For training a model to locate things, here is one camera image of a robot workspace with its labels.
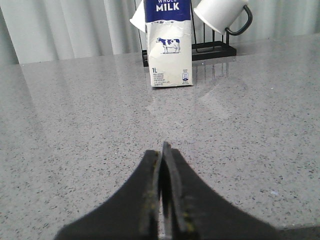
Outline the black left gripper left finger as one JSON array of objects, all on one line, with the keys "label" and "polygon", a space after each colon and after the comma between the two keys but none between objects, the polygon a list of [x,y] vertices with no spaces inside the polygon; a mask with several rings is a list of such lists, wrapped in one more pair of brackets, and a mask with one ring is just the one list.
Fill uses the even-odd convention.
[{"label": "black left gripper left finger", "polygon": [[66,225],[57,240],[156,240],[160,153],[146,150],[138,167],[106,202]]}]

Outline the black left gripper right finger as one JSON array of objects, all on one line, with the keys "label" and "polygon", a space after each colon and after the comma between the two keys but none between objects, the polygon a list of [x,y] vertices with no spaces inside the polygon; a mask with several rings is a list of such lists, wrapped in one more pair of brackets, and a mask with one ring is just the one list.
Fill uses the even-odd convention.
[{"label": "black left gripper right finger", "polygon": [[173,240],[318,240],[319,226],[279,229],[233,206],[168,142],[162,148],[165,233]]}]

